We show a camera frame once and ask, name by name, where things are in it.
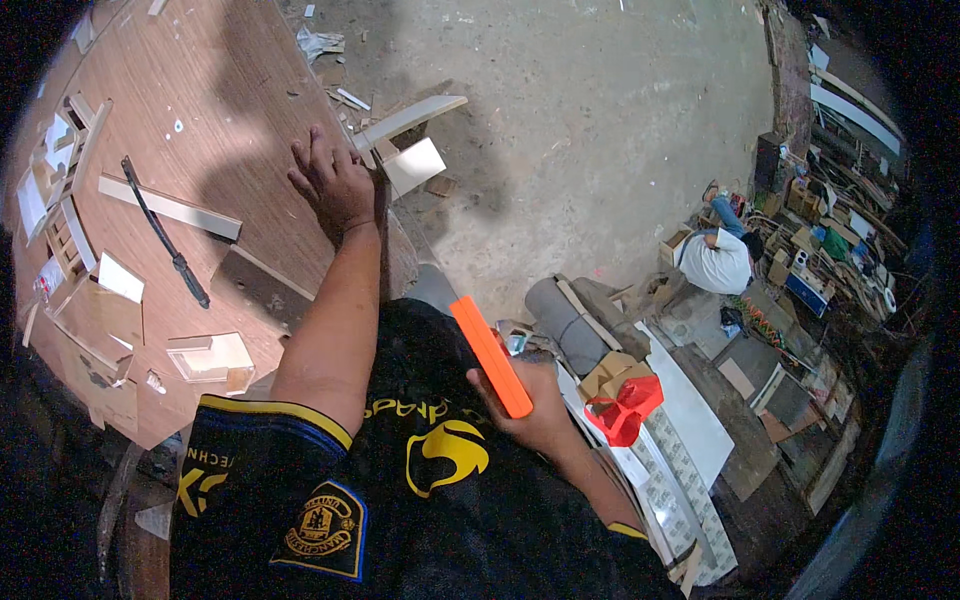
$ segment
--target manchester united crest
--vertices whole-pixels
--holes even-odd
[[[303,504],[271,563],[295,564],[360,581],[367,515],[363,503],[332,481]]]

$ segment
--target hand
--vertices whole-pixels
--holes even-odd
[[[309,150],[298,139],[290,150],[297,168],[287,172],[287,179],[310,203],[335,247],[350,229],[374,222],[371,174],[345,140],[327,140],[324,130],[313,125]]]
[[[510,365],[534,405],[534,410],[521,419],[511,419],[507,415],[482,370],[467,371],[467,381],[487,403],[493,423],[518,443],[539,452],[558,466],[568,457],[587,450],[587,444],[566,412],[553,363],[533,364],[510,358]]]

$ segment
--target workbench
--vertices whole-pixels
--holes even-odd
[[[98,192],[100,175],[123,178],[120,160],[129,155],[144,187],[241,220],[240,249],[312,294],[334,252],[313,211],[286,179],[294,166],[289,144],[308,139],[312,123],[319,122],[328,136],[343,130],[274,3],[171,0],[158,16],[147,9],[133,1],[93,7],[92,45],[81,55],[68,40],[21,125],[8,168],[12,175],[27,168],[43,136],[37,125],[65,96],[81,92],[94,107],[112,100],[89,173],[73,198],[96,255],[109,251],[146,281],[143,346],[135,349],[127,375],[136,382],[136,420],[108,422],[150,448],[192,421],[201,394],[221,394],[225,386],[180,379],[166,352],[168,339],[239,332],[259,377],[276,368],[282,332],[256,316],[241,290],[210,289],[229,240],[160,217],[211,296],[203,310],[140,208]],[[49,256],[42,239],[26,245],[17,179],[8,178],[3,223],[13,234],[22,328],[34,280]],[[391,287],[402,289],[416,277],[416,253],[396,219],[388,239]],[[86,381],[86,373],[67,369],[62,338],[40,310],[31,345],[89,406],[102,391]],[[148,370],[161,377],[166,394],[144,384]]]

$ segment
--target red fabric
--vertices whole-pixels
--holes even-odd
[[[611,398],[596,397],[587,402],[584,413],[587,419],[607,436],[610,446],[626,447],[636,442],[640,424],[655,408],[663,404],[663,389],[656,375],[627,379],[610,406],[599,416],[590,410],[590,404],[605,402]]]

